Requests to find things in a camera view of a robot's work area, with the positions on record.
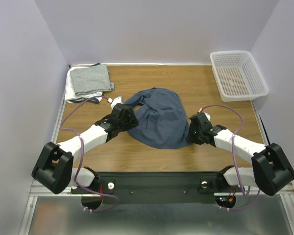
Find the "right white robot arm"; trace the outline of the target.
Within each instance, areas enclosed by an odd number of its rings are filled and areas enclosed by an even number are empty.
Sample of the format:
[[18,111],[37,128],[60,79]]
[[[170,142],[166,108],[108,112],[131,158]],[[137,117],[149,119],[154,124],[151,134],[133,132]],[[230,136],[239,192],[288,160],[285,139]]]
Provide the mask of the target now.
[[241,157],[251,167],[230,166],[216,178],[216,187],[227,191],[232,186],[257,187],[273,196],[294,180],[294,169],[281,146],[264,145],[235,135],[221,125],[213,126],[207,113],[190,117],[187,139],[195,144],[209,144]]

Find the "blue tank top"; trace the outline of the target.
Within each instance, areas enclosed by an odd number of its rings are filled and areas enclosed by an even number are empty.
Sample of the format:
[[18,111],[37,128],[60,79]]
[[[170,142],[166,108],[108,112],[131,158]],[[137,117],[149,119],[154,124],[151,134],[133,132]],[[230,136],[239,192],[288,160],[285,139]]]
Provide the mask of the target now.
[[187,141],[189,123],[179,95],[171,90],[152,88],[139,91],[129,98],[139,125],[129,135],[150,147],[179,149],[190,145]]

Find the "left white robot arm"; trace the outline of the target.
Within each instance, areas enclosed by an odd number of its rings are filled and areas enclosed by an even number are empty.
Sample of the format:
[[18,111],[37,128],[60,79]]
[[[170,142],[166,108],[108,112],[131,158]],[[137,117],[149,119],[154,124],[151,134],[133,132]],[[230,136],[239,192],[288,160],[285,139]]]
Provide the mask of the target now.
[[99,180],[95,172],[88,168],[73,168],[74,162],[91,149],[110,141],[120,132],[138,125],[139,121],[132,108],[118,103],[114,105],[110,114],[95,122],[83,133],[59,144],[45,144],[31,176],[54,194],[59,194],[71,186],[82,186],[89,193],[96,192]]

